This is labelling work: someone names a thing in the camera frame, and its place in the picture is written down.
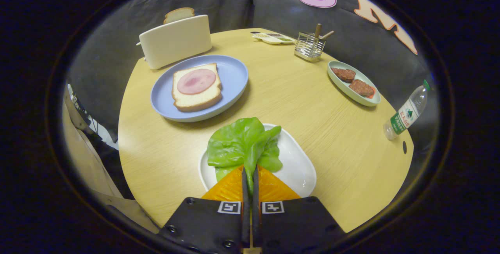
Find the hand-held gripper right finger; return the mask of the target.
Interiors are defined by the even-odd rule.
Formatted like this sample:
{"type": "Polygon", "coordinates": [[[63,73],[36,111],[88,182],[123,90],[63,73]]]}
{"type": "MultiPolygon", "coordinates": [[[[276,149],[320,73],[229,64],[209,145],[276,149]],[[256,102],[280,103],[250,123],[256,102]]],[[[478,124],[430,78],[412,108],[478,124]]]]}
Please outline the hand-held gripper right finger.
{"type": "Polygon", "coordinates": [[[300,197],[272,172],[253,175],[252,245],[263,254],[313,254],[345,232],[314,196],[300,197]]]}

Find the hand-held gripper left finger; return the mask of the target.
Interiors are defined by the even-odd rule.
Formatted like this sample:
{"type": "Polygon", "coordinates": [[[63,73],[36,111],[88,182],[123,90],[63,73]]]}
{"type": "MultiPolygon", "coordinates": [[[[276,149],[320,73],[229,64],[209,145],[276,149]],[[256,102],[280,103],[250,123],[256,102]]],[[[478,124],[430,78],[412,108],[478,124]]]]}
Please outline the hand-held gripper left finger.
{"type": "Polygon", "coordinates": [[[241,254],[251,245],[250,206],[240,166],[202,198],[185,198],[159,235],[198,254],[241,254]]]}

